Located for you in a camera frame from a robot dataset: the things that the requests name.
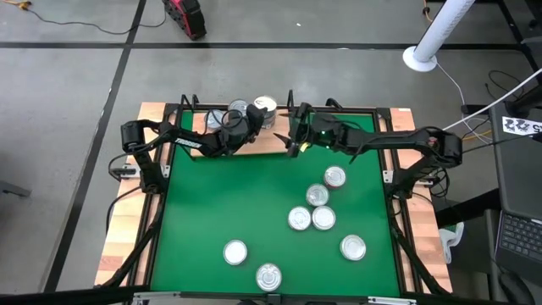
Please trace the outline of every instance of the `green mat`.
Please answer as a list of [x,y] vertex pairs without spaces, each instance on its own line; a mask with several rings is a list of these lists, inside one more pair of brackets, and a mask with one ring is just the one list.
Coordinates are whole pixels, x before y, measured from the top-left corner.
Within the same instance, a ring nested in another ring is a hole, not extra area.
[[[340,117],[374,130],[371,116]],[[191,128],[191,113],[183,114],[182,125]],[[298,158],[275,154],[192,162],[177,148],[152,290],[263,293],[256,284],[257,268],[275,263],[283,275],[277,293],[398,297],[378,154],[367,152],[352,165],[349,160],[313,147]],[[330,165],[342,166],[347,176],[346,185],[330,194],[335,226],[293,231],[288,213],[295,206],[308,207],[305,191],[322,182]],[[367,245],[361,261],[340,253],[340,241],[349,234]],[[223,257],[224,245],[233,239],[248,248],[239,266]]]

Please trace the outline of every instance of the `can lid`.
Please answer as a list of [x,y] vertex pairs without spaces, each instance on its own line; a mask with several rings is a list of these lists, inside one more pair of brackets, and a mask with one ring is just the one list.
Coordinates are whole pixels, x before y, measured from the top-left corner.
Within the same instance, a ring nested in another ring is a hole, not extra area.
[[222,117],[224,117],[224,112],[222,112],[220,110],[217,110],[217,109],[209,110],[209,112],[207,112],[205,114],[205,120],[207,121],[207,127],[213,128],[213,129],[214,128],[219,128],[220,124],[222,124]]
[[315,183],[308,187],[306,199],[314,207],[323,206],[328,203],[329,191],[324,185]]
[[346,182],[346,172],[339,166],[330,166],[325,170],[324,178],[331,186],[342,186]]
[[365,256],[365,241],[356,235],[349,235],[340,242],[340,252],[350,260],[357,261]]
[[243,241],[229,241],[224,247],[224,259],[230,265],[238,265],[243,263],[246,258],[246,245]]
[[282,274],[273,263],[265,263],[256,272],[257,285],[266,292],[275,291],[280,286]]
[[244,100],[237,99],[230,103],[228,106],[229,110],[239,110],[245,115],[246,113],[246,107],[248,107],[248,103]]
[[295,207],[288,214],[288,225],[294,230],[305,230],[311,225],[311,212],[304,207]]
[[254,100],[254,106],[256,106],[258,109],[267,108],[268,112],[271,112],[277,108],[277,101],[270,96],[261,96]]
[[312,222],[316,229],[329,230],[335,224],[335,212],[329,207],[317,207],[312,212]]

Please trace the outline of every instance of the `wooden board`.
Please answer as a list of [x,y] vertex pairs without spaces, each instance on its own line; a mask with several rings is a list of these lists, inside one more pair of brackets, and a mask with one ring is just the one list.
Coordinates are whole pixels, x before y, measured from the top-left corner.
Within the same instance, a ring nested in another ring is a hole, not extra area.
[[[143,103],[140,108],[138,119],[150,119],[156,122],[162,121],[163,110],[165,103]],[[170,117],[170,122],[173,122],[173,115]],[[156,134],[149,129],[145,130],[145,139],[147,142],[156,138]],[[166,156],[169,151],[169,144],[163,146],[163,154],[160,158],[162,164],[166,163]],[[154,151],[150,152],[151,157],[154,156]],[[126,163],[135,164],[133,157],[128,157]],[[130,189],[139,185],[139,179],[122,180],[120,182],[119,193],[121,195]],[[102,284],[113,276],[114,272],[126,260],[130,252],[136,244],[137,229],[139,227],[141,214],[143,211],[143,203],[145,194],[141,191],[134,191],[127,197],[119,200],[113,209],[111,222],[109,223],[109,232],[106,236],[105,244],[102,250],[102,257],[98,265],[98,271],[94,283]],[[154,216],[158,196],[152,199],[153,209],[149,219]],[[143,283],[143,274],[147,264],[148,247],[141,255],[138,275],[136,276],[136,284]]]
[[[160,121],[163,116],[163,109],[165,103],[143,103],[141,105],[140,114],[138,119],[152,119]],[[392,108],[391,118],[394,130],[413,130],[414,120],[410,109],[404,108]],[[381,120],[380,126],[382,130],[385,130],[384,121]],[[147,141],[152,140],[156,135],[149,131],[145,134]],[[169,151],[169,145],[164,146],[163,156],[161,162],[165,164],[165,156]],[[414,164],[421,158],[419,152],[414,150],[400,150],[398,152],[401,167],[408,167]],[[390,152],[386,151],[386,163],[391,164]],[[131,158],[128,159],[129,163],[134,163]],[[125,191],[137,186],[139,180],[123,180],[120,183],[119,195]],[[416,186],[415,192],[430,197],[429,190],[424,187]],[[154,197],[152,200],[151,215],[153,217],[156,211],[158,197]],[[143,201],[145,200],[144,194],[140,191],[136,191],[126,198],[120,200],[113,211],[111,223],[109,226],[109,232],[106,237],[105,245],[98,266],[97,276],[95,279],[96,284],[102,284],[113,275],[114,271],[120,267],[126,257],[132,251],[135,242],[137,229],[141,219],[141,212],[143,208]],[[394,202],[396,210],[398,210],[398,202]],[[422,262],[428,268],[432,276],[436,278],[441,286],[447,291],[451,291],[450,277],[448,275],[448,269],[444,260],[444,251],[440,244],[439,231],[436,224],[436,218],[434,216],[433,206],[427,202],[427,200],[421,197],[414,197],[407,201],[408,212],[410,221],[412,224],[412,233],[414,235],[414,243],[416,246],[416,252],[421,258]],[[402,226],[401,218],[398,217],[399,225]],[[141,255],[138,274],[135,278],[135,283],[140,285],[143,283],[143,274],[147,264],[148,257],[147,249]],[[406,288],[408,291],[414,291],[414,285],[412,281],[412,271],[410,270],[410,264],[408,258],[401,251],[401,261],[403,263],[403,269],[405,273]]]
[[[408,108],[391,108],[391,122],[394,131],[414,130],[414,118],[412,112]],[[380,121],[381,130],[386,130],[383,120]],[[402,168],[408,168],[416,163],[422,154],[413,149],[401,149],[397,151],[399,163]],[[387,169],[393,169],[391,162],[390,151],[384,151],[386,157]],[[429,189],[424,186],[415,186],[414,192],[431,198]],[[452,292],[450,276],[444,258],[444,249],[440,242],[439,228],[434,216],[434,209],[431,202],[425,198],[414,195],[406,201],[408,207],[409,218],[414,236],[414,245],[416,254],[420,257],[429,273],[439,282],[439,284],[449,292]],[[394,201],[395,211],[399,211],[398,201]],[[401,216],[396,217],[399,226],[403,228]],[[401,261],[406,280],[406,289],[414,291],[414,282],[410,262],[401,249]],[[429,293],[426,285],[423,285],[423,290]]]
[[[194,114],[192,130],[198,133],[203,133],[205,128],[205,114]],[[254,143],[246,144],[241,147],[235,155],[244,154],[262,154],[262,153],[286,153],[285,144],[279,140],[273,133],[278,133],[283,136],[288,136],[290,132],[290,120],[287,117],[279,114],[288,114],[287,109],[277,110],[277,117],[274,121],[274,126],[270,130],[261,129],[260,134],[256,137]],[[202,153],[197,149],[191,149],[190,155],[193,157],[201,157]]]

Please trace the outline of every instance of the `red tool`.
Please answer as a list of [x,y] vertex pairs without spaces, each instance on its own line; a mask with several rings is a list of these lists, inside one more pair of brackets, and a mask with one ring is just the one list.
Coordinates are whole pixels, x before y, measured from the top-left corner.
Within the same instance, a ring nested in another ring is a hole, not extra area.
[[162,0],[166,12],[192,40],[207,34],[205,19],[197,0]]

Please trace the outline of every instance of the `gray floor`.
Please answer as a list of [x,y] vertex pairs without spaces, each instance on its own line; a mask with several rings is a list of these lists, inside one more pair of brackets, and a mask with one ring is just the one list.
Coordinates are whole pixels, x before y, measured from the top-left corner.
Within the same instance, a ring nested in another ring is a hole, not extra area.
[[[418,0],[201,3],[207,42],[415,44],[428,24]],[[521,3],[509,4],[525,30],[529,14]],[[430,6],[433,12],[439,8]],[[42,0],[35,11],[46,19],[81,20],[125,31],[136,7],[136,0]],[[162,18],[161,2],[148,0],[141,23],[155,25]],[[80,25],[46,25],[0,3],[0,42],[124,42],[126,37]],[[160,28],[140,28],[135,41],[188,42],[169,18]],[[480,4],[467,13],[448,42],[514,40],[500,10]],[[0,197],[0,293],[41,289],[120,53],[119,49],[0,49],[0,180],[33,190],[29,199]],[[484,83],[491,69],[520,79],[531,73],[524,56],[516,52],[442,51],[439,61],[462,87],[468,103],[490,102]],[[418,126],[445,126],[460,117],[459,94],[446,76],[438,70],[427,74],[409,70],[399,50],[133,50],[58,289],[87,288],[93,283],[105,214],[118,189],[107,175],[107,162],[121,153],[119,126],[136,117],[141,102],[178,102],[181,93],[196,93],[203,103],[250,100],[262,94],[285,103],[289,89],[294,89],[297,101],[317,105],[334,97],[345,106],[412,108]],[[465,130],[459,127],[456,132]],[[467,155],[464,165],[450,174],[450,199],[461,201],[495,187],[492,150]]]

